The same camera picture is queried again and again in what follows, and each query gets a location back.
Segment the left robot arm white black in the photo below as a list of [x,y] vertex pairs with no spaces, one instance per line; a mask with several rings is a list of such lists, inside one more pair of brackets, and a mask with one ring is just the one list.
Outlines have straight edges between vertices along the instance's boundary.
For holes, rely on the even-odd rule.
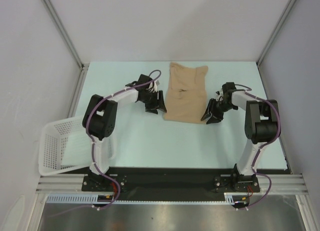
[[110,187],[111,179],[104,175],[110,168],[110,160],[116,156],[117,111],[126,105],[142,102],[145,112],[158,114],[166,112],[164,93],[158,89],[157,79],[141,74],[137,81],[107,97],[95,94],[91,97],[82,120],[82,126],[91,139],[91,159],[89,169],[96,174],[93,185],[100,191]]

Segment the beige t shirt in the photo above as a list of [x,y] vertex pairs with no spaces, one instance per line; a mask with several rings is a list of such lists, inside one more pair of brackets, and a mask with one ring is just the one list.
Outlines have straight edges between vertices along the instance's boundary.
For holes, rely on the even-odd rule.
[[204,124],[207,108],[205,79],[209,68],[191,68],[176,62],[169,66],[169,82],[165,97],[166,121]]

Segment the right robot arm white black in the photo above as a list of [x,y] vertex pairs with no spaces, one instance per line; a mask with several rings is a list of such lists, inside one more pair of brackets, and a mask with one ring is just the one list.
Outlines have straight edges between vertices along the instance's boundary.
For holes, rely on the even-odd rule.
[[231,187],[242,192],[249,185],[246,176],[257,173],[257,164],[266,147],[275,142],[281,134],[278,102],[263,99],[250,93],[252,89],[234,82],[226,82],[217,97],[211,98],[201,118],[206,124],[222,122],[230,110],[245,111],[244,133],[247,138],[240,160],[235,164],[236,176],[230,179]]

